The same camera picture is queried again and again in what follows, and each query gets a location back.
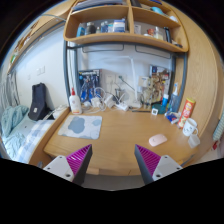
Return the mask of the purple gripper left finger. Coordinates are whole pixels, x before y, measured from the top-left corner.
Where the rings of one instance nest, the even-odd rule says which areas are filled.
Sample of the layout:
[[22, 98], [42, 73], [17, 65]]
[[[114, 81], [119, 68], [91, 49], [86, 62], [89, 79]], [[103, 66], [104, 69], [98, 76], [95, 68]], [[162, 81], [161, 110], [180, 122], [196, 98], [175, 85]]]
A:
[[56, 176], [81, 185], [92, 157], [92, 145], [87, 145], [68, 156], [57, 156], [45, 168]]

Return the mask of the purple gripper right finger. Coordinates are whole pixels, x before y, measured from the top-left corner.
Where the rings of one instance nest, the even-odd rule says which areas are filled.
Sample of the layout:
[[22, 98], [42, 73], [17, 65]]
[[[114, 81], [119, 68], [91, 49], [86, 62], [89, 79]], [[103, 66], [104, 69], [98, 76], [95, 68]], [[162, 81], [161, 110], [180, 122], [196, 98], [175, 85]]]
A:
[[140, 145], [135, 145], [134, 154], [145, 185], [182, 169], [168, 155], [159, 156]]

